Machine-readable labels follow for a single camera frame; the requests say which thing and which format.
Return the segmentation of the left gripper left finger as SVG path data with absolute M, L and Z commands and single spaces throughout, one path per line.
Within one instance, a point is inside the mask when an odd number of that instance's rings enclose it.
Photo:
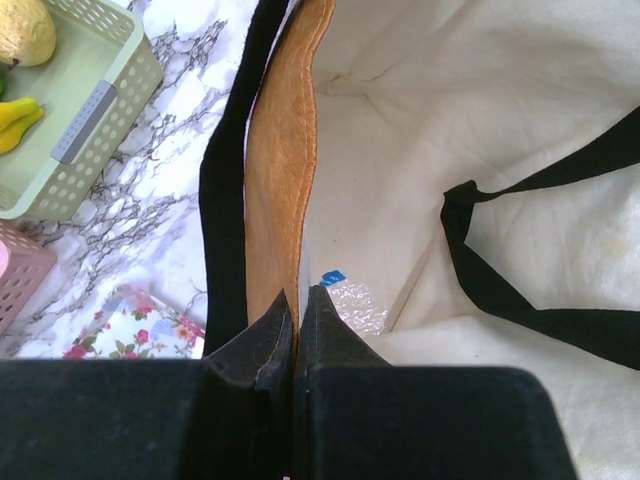
M 9 360 L 5 479 L 279 479 L 293 327 L 276 297 L 199 360 Z

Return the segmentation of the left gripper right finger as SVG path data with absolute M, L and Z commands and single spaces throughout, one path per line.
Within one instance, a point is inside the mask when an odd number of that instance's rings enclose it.
M 394 367 L 308 293 L 294 384 L 297 479 L 573 479 L 551 400 L 509 367 Z

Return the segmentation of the yellow Trader Joe's tote bag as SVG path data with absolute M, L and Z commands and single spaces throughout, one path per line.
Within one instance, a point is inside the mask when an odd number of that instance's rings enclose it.
M 200 169 L 215 350 L 338 268 L 394 364 L 514 366 L 639 475 L 639 5 L 261 1 Z

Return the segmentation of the yellow banana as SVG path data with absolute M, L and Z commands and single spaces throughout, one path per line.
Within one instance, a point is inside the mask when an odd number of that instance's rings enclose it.
M 15 149 L 26 131 L 44 116 L 44 109 L 32 97 L 1 103 L 1 154 Z

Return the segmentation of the yellow lemon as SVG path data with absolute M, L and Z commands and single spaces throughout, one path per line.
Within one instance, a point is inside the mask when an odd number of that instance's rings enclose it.
M 53 19 L 43 1 L 1 0 L 1 62 L 10 69 L 46 63 L 56 48 Z

